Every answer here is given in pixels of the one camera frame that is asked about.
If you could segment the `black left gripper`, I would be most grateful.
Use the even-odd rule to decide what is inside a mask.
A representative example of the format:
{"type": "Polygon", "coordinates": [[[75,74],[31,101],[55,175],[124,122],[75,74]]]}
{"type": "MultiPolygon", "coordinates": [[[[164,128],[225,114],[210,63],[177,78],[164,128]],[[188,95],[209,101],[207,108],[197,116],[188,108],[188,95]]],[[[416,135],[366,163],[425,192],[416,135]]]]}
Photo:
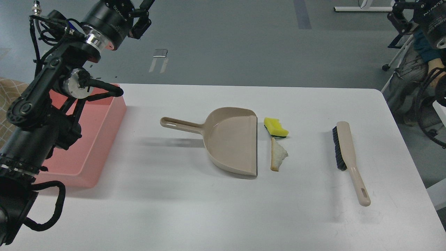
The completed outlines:
{"type": "Polygon", "coordinates": [[[140,39],[148,30],[152,24],[149,9],[154,2],[143,0],[139,8],[135,8],[130,0],[100,0],[82,20],[82,28],[105,35],[109,41],[107,49],[116,51],[128,34],[130,38],[140,39]],[[133,18],[139,18],[136,24],[133,18]]]}

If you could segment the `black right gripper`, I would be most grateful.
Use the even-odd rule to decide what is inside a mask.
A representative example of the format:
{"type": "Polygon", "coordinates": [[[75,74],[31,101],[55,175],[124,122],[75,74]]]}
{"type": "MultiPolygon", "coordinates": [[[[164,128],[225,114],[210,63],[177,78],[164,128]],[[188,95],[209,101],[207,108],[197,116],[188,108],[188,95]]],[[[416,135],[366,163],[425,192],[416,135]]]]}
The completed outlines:
{"type": "Polygon", "coordinates": [[[387,13],[387,19],[400,35],[412,34],[417,27],[417,24],[408,21],[404,16],[403,11],[406,9],[414,10],[414,22],[418,24],[430,45],[435,49],[445,49],[446,1],[395,2],[387,13]]]}

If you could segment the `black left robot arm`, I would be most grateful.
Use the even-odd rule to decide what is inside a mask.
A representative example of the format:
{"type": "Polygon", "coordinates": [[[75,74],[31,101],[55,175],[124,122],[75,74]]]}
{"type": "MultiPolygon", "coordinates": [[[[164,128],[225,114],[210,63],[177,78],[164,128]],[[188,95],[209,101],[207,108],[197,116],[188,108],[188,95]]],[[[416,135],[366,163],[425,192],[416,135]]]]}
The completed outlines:
{"type": "Polygon", "coordinates": [[[29,30],[36,54],[35,78],[6,112],[16,128],[1,148],[1,245],[13,242],[25,225],[51,228],[62,215],[65,184],[36,184],[36,175],[54,148],[68,150],[81,138],[84,105],[123,90],[92,78],[86,62],[99,62],[105,49],[115,51],[126,37],[140,39],[151,25],[153,0],[138,8],[130,0],[100,0],[79,22],[53,10],[42,16],[34,1],[29,30]]]}

